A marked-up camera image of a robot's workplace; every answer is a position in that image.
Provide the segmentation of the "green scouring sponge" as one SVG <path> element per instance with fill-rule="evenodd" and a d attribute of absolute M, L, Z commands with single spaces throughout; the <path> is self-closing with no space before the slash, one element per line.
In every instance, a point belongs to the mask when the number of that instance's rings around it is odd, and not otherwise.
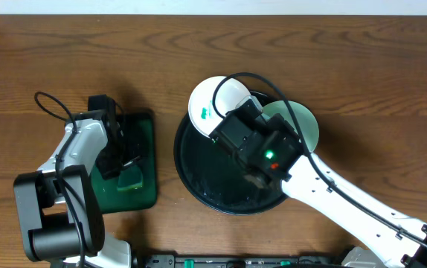
<path fill-rule="evenodd" d="M 118 191 L 130 191 L 142 188 L 144 176 L 138 165 L 133 165 L 123 170 L 118 177 Z"/>

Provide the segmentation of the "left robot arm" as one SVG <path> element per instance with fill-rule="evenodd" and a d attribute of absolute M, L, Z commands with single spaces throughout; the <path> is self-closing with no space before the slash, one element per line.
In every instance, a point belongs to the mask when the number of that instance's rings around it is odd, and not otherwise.
<path fill-rule="evenodd" d="M 134 166 L 117 120 L 120 105 L 89 97 L 88 109 L 64 118 L 65 134 L 51 157 L 13 183 L 23 249 L 30 261 L 74 267 L 132 267 L 131 246 L 107 234 L 90 175 L 103 179 Z"/>

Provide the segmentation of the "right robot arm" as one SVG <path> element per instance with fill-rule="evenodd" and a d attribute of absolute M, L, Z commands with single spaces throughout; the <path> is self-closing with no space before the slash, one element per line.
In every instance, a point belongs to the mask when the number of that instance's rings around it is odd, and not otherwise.
<path fill-rule="evenodd" d="M 321 212 L 363 242 L 386 267 L 427 267 L 427 224 L 378 201 L 338 175 L 308 147 L 291 103 L 287 121 L 253 96 L 212 100 L 221 121 L 210 137 L 245 180 Z"/>

